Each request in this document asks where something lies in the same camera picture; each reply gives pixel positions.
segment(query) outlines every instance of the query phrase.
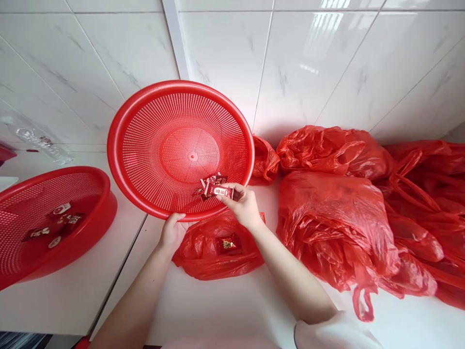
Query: marble tile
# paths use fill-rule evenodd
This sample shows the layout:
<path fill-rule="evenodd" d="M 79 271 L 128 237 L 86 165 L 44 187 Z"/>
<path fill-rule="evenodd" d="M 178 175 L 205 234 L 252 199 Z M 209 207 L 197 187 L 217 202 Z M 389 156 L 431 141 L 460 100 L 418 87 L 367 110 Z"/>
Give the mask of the marble tile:
<path fill-rule="evenodd" d="M 383 144 L 437 139 L 465 121 L 465 39 L 372 130 Z"/>
<path fill-rule="evenodd" d="M 465 122 L 449 131 L 442 139 L 448 142 L 465 143 Z"/>
<path fill-rule="evenodd" d="M 463 12 L 381 12 L 316 124 L 371 130 L 464 33 Z"/>
<path fill-rule="evenodd" d="M 18 111 L 0 99 L 0 116 L 14 115 L 17 112 Z M 7 145 L 23 143 L 19 138 L 13 136 L 8 130 L 8 127 L 2 122 L 0 122 L 0 142 L 6 143 Z"/>
<path fill-rule="evenodd" d="M 250 128 L 257 105 L 271 12 L 184 12 L 189 74 L 240 109 Z"/>
<path fill-rule="evenodd" d="M 383 10 L 465 10 L 464 0 L 387 0 Z"/>
<path fill-rule="evenodd" d="M 0 34 L 106 143 L 124 98 L 73 15 L 0 15 Z"/>
<path fill-rule="evenodd" d="M 11 108 L 58 143 L 97 143 L 97 136 L 1 38 L 0 66 L 0 99 Z M 3 103 L 0 112 L 11 111 L 5 108 Z"/>
<path fill-rule="evenodd" d="M 0 13 L 71 12 L 65 0 L 0 0 Z"/>
<path fill-rule="evenodd" d="M 67 0 L 73 12 L 163 12 L 162 0 Z"/>
<path fill-rule="evenodd" d="M 271 11 L 273 0 L 178 0 L 179 11 Z"/>
<path fill-rule="evenodd" d="M 253 131 L 277 145 L 313 124 L 376 13 L 275 12 Z"/>
<path fill-rule="evenodd" d="M 384 0 L 275 0 L 274 9 L 303 10 L 379 10 Z"/>
<path fill-rule="evenodd" d="M 162 13 L 77 17 L 126 99 L 147 85 L 179 78 Z"/>

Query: white countertop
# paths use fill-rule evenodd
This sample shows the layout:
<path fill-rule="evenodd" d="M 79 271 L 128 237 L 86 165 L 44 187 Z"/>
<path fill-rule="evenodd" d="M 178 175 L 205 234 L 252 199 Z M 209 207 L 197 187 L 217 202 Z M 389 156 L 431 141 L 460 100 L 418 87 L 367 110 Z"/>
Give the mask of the white countertop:
<path fill-rule="evenodd" d="M 260 211 L 265 212 L 267 226 L 275 231 L 278 183 L 251 188 Z M 163 222 L 148 216 L 91 339 L 157 244 Z M 339 309 L 355 314 L 352 293 L 341 294 L 326 283 L 322 285 Z M 372 294 L 372 302 L 375 321 L 366 326 L 386 349 L 455 349 L 465 342 L 465 311 L 436 298 L 407 296 L 399 300 L 379 290 L 379 295 Z M 199 281 L 172 263 L 146 344 L 164 345 L 180 337 L 259 334 L 288 349 L 295 348 L 294 325 L 266 266 L 235 278 Z"/>
<path fill-rule="evenodd" d="M 0 175 L 19 181 L 59 168 L 45 155 L 17 151 L 0 167 Z M 94 166 L 111 179 L 118 200 L 113 224 L 84 256 L 40 279 L 0 291 L 0 331 L 87 335 L 103 307 L 146 214 L 120 192 L 106 153 L 73 152 L 72 165 Z"/>

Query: red colander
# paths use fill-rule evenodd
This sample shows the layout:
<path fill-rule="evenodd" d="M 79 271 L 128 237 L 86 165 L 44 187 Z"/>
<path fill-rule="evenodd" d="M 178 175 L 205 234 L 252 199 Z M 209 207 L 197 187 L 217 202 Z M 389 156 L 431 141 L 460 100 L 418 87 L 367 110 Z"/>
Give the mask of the red colander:
<path fill-rule="evenodd" d="M 116 183 L 143 211 L 185 222 L 226 207 L 203 201 L 200 179 L 216 172 L 247 185 L 253 169 L 252 133 L 239 109 L 211 87 L 184 80 L 148 86 L 117 112 L 108 134 L 108 161 Z"/>
<path fill-rule="evenodd" d="M 86 217 L 61 236 L 23 242 L 53 209 L 85 199 Z M 117 202 L 110 179 L 95 167 L 75 166 L 41 174 L 0 193 L 0 290 L 51 274 L 85 254 L 110 227 Z"/>

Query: basket rim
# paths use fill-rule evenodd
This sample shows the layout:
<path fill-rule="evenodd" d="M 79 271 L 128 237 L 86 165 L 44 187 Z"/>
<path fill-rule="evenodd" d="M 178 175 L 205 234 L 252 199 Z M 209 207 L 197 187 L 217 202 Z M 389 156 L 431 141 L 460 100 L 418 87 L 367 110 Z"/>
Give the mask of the basket rim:
<path fill-rule="evenodd" d="M 187 80 L 162 81 L 139 90 L 120 107 L 113 119 L 113 122 L 111 123 L 107 141 L 108 163 L 110 165 L 111 174 L 113 175 L 116 184 L 123 192 L 123 194 L 126 196 L 126 198 L 128 198 L 135 206 L 140 208 L 142 211 L 157 218 L 161 218 L 163 220 L 166 220 L 172 212 L 145 203 L 145 199 L 143 199 L 139 192 L 134 188 L 130 179 L 127 176 L 127 173 L 124 169 L 124 160 L 122 152 L 124 135 L 127 125 L 129 124 L 130 120 L 132 120 L 131 115 L 134 115 L 135 111 L 138 111 L 140 109 L 140 104 L 144 101 L 145 98 L 151 95 L 158 95 L 161 93 L 172 94 L 180 90 L 182 90 L 182 92 L 185 93 L 185 89 L 190 89 L 192 93 L 196 93 L 206 98 L 214 100 L 231 114 L 231 116 L 235 119 L 235 121 L 241 128 L 244 134 L 246 147 L 247 149 L 250 149 L 251 153 L 251 157 L 247 159 L 246 162 L 246 173 L 244 173 L 243 179 L 240 182 L 240 184 L 246 186 L 252 176 L 253 171 L 255 147 L 253 145 L 252 132 L 243 114 L 234 105 L 234 103 L 231 102 L 225 95 L 204 84 Z M 197 213 L 187 213 L 186 216 L 182 220 L 180 220 L 180 222 L 200 221 L 212 217 L 222 212 L 226 208 L 227 207 L 224 204 L 220 203 L 217 206 L 206 211 Z"/>
<path fill-rule="evenodd" d="M 24 268 L 23 271 L 9 277 L 8 282 L 2 281 L 2 276 L 0 275 L 0 291 L 13 284 L 16 284 L 18 281 L 21 281 L 29 274 L 40 269 L 46 262 L 53 259 L 56 255 L 68 249 L 68 246 L 72 244 L 72 241 L 77 237 L 77 235 L 89 225 L 90 221 L 94 219 L 94 217 L 97 214 L 96 212 L 98 208 L 102 206 L 103 202 L 108 197 L 109 192 L 110 192 L 110 178 L 105 173 L 105 171 L 99 168 L 93 167 L 93 166 L 70 166 L 70 167 L 65 167 L 65 168 L 54 170 L 54 171 L 46 172 L 44 174 L 40 174 L 38 176 L 29 178 L 23 182 L 15 184 L 14 186 L 0 193 L 0 202 L 2 202 L 3 200 L 7 200 L 13 195 L 16 195 L 17 193 L 27 188 L 30 188 L 36 184 L 44 182 L 46 180 L 56 178 L 62 175 L 70 175 L 70 174 L 76 174 L 76 173 L 95 174 L 103 180 L 102 194 L 100 195 L 100 198 L 97 204 L 95 205 L 94 210 L 89 215 L 87 215 L 84 221 L 73 232 L 71 232 L 65 239 L 63 239 L 61 243 L 59 243 L 56 247 L 51 249 L 48 253 L 44 254 L 42 257 L 38 258 L 35 261 L 35 263 L 32 263 L 30 266 Z"/>

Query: candy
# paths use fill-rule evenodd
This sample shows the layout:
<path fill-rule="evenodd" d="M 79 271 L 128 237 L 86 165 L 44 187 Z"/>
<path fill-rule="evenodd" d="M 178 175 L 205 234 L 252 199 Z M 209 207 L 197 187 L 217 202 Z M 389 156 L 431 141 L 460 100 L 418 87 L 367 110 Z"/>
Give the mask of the candy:
<path fill-rule="evenodd" d="M 224 187 L 220 187 L 218 185 L 212 184 L 212 183 L 207 183 L 207 187 L 205 188 L 205 191 L 203 193 L 205 196 L 209 195 L 210 197 L 212 197 L 215 195 L 224 195 L 232 199 L 233 194 L 234 194 L 234 189 L 224 188 Z"/>
<path fill-rule="evenodd" d="M 79 224 L 84 220 L 86 214 L 85 213 L 75 213 L 73 215 L 68 215 L 68 223 L 64 226 L 62 233 L 68 234 L 72 233 Z"/>
<path fill-rule="evenodd" d="M 241 241 L 236 233 L 228 237 L 217 238 L 217 254 L 232 255 L 241 253 Z"/>
<path fill-rule="evenodd" d="M 214 197 L 216 194 L 211 194 L 206 192 L 206 188 L 209 184 L 215 184 L 219 186 L 220 184 L 226 183 L 228 181 L 228 176 L 222 175 L 220 172 L 217 174 L 211 174 L 207 178 L 200 179 L 200 183 L 202 185 L 201 188 L 198 188 L 194 193 L 192 193 L 192 196 L 200 195 L 202 200 L 208 200 L 211 197 Z"/>
<path fill-rule="evenodd" d="M 66 203 L 64 205 L 58 206 L 56 209 L 54 209 L 50 215 L 59 215 L 71 208 L 71 203 Z"/>
<path fill-rule="evenodd" d="M 66 213 L 62 214 L 61 216 L 56 216 L 55 218 L 50 218 L 48 222 L 45 223 L 42 227 L 28 231 L 26 236 L 23 238 L 23 242 L 32 238 L 38 238 L 42 235 L 54 235 L 61 231 L 67 225 L 67 223 L 68 217 Z"/>

